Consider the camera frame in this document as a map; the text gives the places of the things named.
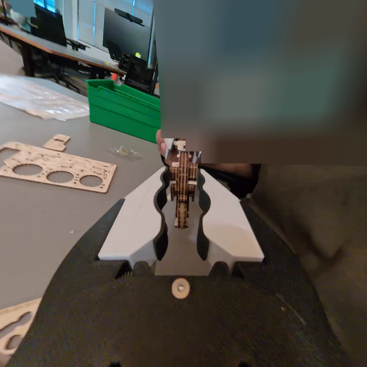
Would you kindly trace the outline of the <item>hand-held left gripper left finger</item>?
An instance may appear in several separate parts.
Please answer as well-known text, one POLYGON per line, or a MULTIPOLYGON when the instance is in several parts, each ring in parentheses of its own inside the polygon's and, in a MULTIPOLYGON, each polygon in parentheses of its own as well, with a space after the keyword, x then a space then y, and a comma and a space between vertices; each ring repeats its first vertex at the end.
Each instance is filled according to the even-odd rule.
POLYGON ((125 197, 99 251, 100 260, 125 260, 134 266, 163 259, 168 235, 162 209, 168 186, 169 169, 162 167, 125 197))

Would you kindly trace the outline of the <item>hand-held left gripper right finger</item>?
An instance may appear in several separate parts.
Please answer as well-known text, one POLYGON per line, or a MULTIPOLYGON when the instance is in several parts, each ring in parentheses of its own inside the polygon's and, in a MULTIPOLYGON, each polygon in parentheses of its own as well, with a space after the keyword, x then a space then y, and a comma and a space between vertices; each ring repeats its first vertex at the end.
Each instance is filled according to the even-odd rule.
POLYGON ((263 251, 240 200, 200 169, 197 178, 199 218, 197 252, 203 261, 233 269, 237 262, 262 262, 263 251))

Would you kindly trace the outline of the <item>wooden motorcycle model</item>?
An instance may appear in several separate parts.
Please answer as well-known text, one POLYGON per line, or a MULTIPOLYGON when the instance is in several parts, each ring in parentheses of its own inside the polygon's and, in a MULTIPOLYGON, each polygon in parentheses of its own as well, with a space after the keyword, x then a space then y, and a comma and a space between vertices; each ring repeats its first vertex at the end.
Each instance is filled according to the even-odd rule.
POLYGON ((189 204, 195 198, 198 164, 193 163, 194 151, 186 149, 186 140, 175 138, 168 156, 172 162, 170 167, 171 199, 176 199, 175 227, 188 227, 189 204))

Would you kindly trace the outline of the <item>person's right forearm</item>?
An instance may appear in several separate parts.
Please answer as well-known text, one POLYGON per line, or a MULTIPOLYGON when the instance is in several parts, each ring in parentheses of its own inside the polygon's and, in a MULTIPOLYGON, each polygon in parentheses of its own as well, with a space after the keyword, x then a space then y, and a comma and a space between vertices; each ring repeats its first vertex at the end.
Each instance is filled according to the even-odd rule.
POLYGON ((204 163, 199 164, 217 181, 225 183, 229 191, 239 199, 251 194, 259 179, 261 164, 204 163))

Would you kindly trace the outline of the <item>grey desk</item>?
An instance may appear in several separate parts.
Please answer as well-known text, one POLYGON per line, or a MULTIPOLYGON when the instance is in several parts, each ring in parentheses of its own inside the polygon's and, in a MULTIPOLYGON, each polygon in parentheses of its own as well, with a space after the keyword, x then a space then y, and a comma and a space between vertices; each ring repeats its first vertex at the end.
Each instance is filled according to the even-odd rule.
POLYGON ((55 134, 70 136, 66 153, 117 166, 107 193, 1 177, 1 309, 43 296, 78 239, 119 199, 163 167, 157 144, 82 117, 43 120, 1 103, 1 144, 42 147, 55 134), (141 154, 121 158, 107 151, 123 145, 141 154))

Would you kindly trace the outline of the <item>person's right hand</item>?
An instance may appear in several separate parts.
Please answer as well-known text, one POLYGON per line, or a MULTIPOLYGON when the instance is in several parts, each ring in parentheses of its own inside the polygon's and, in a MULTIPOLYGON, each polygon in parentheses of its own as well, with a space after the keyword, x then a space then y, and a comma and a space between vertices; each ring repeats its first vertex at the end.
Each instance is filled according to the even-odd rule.
POLYGON ((161 160, 162 160, 163 164, 165 166, 169 167, 170 166, 170 163, 166 159, 167 145, 166 145, 165 140, 162 138, 162 131, 161 131, 161 129, 159 129, 157 131, 157 133, 156 133, 156 143, 157 143, 158 151, 160 153, 161 160))

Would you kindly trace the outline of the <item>small clear plastic bag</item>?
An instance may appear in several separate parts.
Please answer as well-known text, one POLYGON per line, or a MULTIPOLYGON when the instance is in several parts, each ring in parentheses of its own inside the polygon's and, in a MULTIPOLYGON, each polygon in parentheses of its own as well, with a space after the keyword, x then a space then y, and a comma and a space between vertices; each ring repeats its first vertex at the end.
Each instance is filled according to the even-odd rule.
POLYGON ((133 149, 127 149, 123 145, 117 147, 112 147, 107 149, 108 152, 119 156, 121 158, 127 158, 131 160, 136 160, 141 158, 141 154, 133 149))

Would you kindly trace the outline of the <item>wooden sheet with round holes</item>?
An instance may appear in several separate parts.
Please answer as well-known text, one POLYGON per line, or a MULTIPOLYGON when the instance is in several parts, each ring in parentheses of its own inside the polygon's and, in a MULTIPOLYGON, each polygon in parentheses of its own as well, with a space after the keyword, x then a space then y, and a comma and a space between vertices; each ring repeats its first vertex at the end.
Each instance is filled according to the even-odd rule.
POLYGON ((5 143, 1 145, 0 149, 13 149, 17 151, 16 154, 4 160, 0 170, 2 177, 73 189, 106 193, 117 168, 114 164, 19 142, 5 143), (15 172, 17 167, 24 165, 39 166, 41 171, 33 175, 21 175, 15 172), (49 176, 55 172, 69 173, 72 176, 71 180, 62 183, 50 181, 49 176), (81 182, 84 177, 97 177, 101 182, 94 187, 85 186, 81 182))

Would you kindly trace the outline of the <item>green plastic bin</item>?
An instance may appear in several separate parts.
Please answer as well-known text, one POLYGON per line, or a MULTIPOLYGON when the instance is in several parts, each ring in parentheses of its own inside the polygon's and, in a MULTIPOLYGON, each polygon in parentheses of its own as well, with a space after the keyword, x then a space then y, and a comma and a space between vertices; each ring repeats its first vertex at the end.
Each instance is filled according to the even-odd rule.
POLYGON ((92 123, 156 143, 160 100, 110 79, 86 80, 92 123))

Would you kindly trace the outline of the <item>black high-back office chair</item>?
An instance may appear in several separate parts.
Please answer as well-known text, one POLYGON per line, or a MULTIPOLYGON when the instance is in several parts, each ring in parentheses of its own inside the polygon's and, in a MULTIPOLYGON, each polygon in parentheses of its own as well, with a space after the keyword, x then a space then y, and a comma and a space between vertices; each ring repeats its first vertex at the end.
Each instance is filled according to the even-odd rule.
POLYGON ((30 17, 32 35, 67 47, 62 15, 34 5, 36 16, 30 17))
POLYGON ((156 89, 158 79, 158 68, 151 69, 147 67, 147 62, 143 59, 129 55, 127 59, 127 72, 124 80, 124 84, 144 92, 149 95, 153 95, 156 89))

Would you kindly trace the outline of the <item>person in olive shirt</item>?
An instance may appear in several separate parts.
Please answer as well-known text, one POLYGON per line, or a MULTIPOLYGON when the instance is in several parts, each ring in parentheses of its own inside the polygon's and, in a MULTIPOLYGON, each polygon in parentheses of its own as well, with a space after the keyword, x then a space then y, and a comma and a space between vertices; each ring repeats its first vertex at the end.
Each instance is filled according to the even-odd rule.
POLYGON ((355 366, 366 366, 366 166, 263 165, 253 208, 299 256, 355 366))

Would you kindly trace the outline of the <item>small wooden panel piece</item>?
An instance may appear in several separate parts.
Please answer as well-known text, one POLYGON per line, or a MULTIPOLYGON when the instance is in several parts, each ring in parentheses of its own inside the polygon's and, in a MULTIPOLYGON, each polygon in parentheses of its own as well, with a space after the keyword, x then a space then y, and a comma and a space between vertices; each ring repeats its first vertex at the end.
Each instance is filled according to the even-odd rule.
POLYGON ((56 134, 43 145, 43 148, 63 152, 66 149, 66 143, 69 140, 70 136, 56 134))

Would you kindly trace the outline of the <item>black computer monitor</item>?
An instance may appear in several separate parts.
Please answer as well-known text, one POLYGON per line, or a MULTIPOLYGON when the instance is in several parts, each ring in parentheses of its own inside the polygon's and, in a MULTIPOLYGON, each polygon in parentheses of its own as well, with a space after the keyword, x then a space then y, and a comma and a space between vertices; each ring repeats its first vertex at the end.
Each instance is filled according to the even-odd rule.
POLYGON ((118 15, 115 11, 105 8, 102 45, 118 46, 120 54, 139 54, 148 62, 151 40, 151 28, 140 25, 118 15))

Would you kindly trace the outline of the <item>wooden sheet with spoked wheels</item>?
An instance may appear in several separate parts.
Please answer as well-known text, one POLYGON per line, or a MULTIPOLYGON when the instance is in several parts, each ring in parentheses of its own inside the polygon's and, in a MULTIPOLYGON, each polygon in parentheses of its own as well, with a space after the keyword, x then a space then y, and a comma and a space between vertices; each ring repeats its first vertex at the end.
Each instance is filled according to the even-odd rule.
POLYGON ((0 311, 0 356, 5 365, 27 334, 38 311, 41 298, 0 311))

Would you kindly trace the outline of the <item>shiny plastic document sleeve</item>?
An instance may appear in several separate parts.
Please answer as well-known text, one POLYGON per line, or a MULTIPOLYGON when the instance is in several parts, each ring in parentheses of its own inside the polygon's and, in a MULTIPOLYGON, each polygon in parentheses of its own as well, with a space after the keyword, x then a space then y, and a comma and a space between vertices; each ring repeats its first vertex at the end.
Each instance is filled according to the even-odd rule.
POLYGON ((16 76, 0 76, 0 102, 45 120, 89 116, 89 105, 16 76))

